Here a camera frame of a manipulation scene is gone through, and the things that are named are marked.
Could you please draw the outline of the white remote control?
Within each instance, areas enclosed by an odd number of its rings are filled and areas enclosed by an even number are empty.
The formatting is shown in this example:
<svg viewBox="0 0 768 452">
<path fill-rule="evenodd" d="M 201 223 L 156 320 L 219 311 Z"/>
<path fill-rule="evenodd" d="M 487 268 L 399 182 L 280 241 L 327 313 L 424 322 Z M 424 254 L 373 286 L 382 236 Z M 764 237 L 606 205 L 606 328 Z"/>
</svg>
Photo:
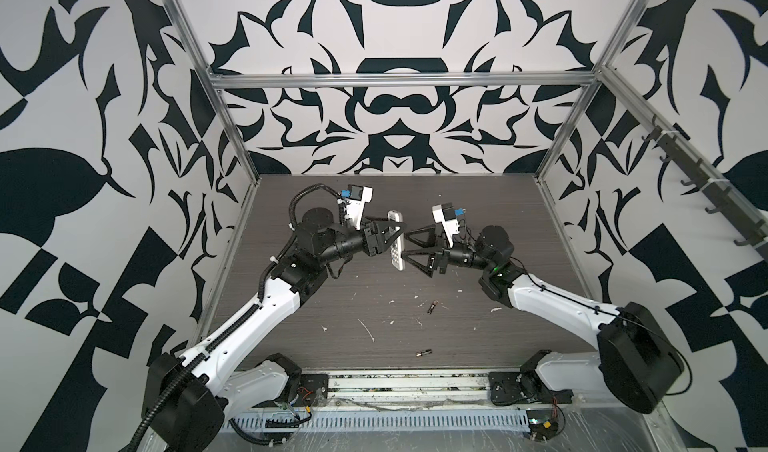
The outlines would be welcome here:
<svg viewBox="0 0 768 452">
<path fill-rule="evenodd" d="M 403 222 L 403 214 L 396 210 L 389 210 L 387 217 L 390 219 L 401 220 Z M 389 227 L 389 234 L 391 263 L 396 270 L 402 272 L 405 269 L 405 262 L 402 258 L 402 251 L 404 248 L 402 227 Z"/>
</svg>

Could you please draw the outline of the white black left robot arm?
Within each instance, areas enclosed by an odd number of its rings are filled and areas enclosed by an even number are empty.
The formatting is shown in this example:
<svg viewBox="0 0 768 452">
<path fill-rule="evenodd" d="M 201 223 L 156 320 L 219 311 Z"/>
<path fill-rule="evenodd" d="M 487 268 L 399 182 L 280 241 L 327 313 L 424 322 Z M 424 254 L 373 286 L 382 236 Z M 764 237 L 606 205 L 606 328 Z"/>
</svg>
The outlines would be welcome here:
<svg viewBox="0 0 768 452">
<path fill-rule="evenodd" d="M 401 246 L 405 224 L 396 212 L 336 222 L 330 210 L 316 207 L 294 219 L 292 228 L 286 247 L 240 310 L 179 356 L 164 353 L 151 364 L 142 420 L 126 450 L 138 450 L 153 431 L 173 451 L 202 451 L 225 422 L 246 409 L 293 401 L 301 369 L 286 356 L 270 355 L 245 372 L 238 366 L 333 276 L 332 262 L 347 262 L 357 253 L 388 253 Z"/>
</svg>

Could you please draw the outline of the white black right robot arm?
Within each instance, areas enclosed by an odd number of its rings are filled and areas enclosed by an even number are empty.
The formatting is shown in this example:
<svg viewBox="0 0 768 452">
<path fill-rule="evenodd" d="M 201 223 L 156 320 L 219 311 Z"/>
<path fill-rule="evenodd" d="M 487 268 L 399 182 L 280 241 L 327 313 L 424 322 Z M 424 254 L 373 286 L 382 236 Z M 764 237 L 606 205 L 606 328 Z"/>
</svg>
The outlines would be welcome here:
<svg viewBox="0 0 768 452">
<path fill-rule="evenodd" d="M 597 302 L 545 282 L 514 258 L 514 246 L 500 226 L 487 226 L 467 241 L 436 226 L 408 232 L 405 239 L 414 247 L 402 251 L 402 259 L 427 276 L 450 266 L 478 270 L 478 283 L 492 301 L 538 316 L 592 347 L 585 354 L 546 352 L 533 361 L 534 377 L 551 391 L 609 392 L 628 408 L 649 414 L 690 371 L 647 308 Z"/>
</svg>

